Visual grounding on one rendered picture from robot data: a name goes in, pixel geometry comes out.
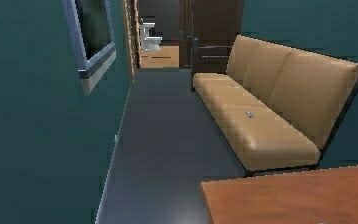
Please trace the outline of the dark brown room door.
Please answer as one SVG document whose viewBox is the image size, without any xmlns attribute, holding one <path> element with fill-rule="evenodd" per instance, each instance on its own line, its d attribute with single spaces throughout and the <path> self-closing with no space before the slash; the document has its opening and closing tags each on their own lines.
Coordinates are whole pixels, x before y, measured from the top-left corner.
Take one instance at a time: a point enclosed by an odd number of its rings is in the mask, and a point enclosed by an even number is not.
<svg viewBox="0 0 358 224">
<path fill-rule="evenodd" d="M 179 0 L 179 67 L 191 68 L 192 2 Z"/>
</svg>

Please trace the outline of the white toilet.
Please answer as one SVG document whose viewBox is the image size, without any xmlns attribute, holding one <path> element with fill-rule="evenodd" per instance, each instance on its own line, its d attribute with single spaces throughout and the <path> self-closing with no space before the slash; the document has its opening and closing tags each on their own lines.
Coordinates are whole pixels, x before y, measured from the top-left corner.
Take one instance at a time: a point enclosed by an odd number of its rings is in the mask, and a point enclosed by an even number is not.
<svg viewBox="0 0 358 224">
<path fill-rule="evenodd" d="M 144 51 L 159 51 L 161 36 L 151 36 L 150 30 L 155 27 L 154 23 L 142 22 L 140 24 L 141 49 Z"/>
</svg>

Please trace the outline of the dark brown wooden cabinet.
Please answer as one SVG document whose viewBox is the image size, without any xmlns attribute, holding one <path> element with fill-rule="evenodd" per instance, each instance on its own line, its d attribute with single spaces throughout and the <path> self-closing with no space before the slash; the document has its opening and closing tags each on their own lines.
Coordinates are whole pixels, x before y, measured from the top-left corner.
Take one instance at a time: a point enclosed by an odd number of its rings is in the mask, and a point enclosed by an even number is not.
<svg viewBox="0 0 358 224">
<path fill-rule="evenodd" d="M 245 0 L 193 0 L 192 72 L 224 73 Z"/>
</svg>

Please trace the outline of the grey framed window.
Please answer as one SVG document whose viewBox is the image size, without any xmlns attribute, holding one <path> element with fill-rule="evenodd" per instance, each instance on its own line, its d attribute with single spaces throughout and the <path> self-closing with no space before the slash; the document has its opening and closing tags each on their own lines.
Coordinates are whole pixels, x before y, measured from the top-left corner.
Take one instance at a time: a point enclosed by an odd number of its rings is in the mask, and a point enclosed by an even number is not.
<svg viewBox="0 0 358 224">
<path fill-rule="evenodd" d="M 116 59 L 109 0 L 62 0 L 83 93 L 88 96 Z"/>
</svg>

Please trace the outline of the brown wooden table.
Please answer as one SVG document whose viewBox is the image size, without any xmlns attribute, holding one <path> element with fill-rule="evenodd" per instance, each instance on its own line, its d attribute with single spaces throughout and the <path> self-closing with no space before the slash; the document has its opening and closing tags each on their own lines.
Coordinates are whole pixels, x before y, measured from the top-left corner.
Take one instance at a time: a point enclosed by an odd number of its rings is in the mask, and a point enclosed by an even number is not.
<svg viewBox="0 0 358 224">
<path fill-rule="evenodd" d="M 358 166 L 203 182 L 210 224 L 358 224 Z"/>
</svg>

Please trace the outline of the tan sofa with black frame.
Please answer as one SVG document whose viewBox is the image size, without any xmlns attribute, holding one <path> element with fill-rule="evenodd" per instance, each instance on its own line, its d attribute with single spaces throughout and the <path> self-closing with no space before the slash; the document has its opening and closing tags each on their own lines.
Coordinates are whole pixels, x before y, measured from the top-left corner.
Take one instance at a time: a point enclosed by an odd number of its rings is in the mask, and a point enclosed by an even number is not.
<svg viewBox="0 0 358 224">
<path fill-rule="evenodd" d="M 358 63 L 239 35 L 225 73 L 196 73 L 193 88 L 247 175 L 314 168 L 358 93 Z"/>
</svg>

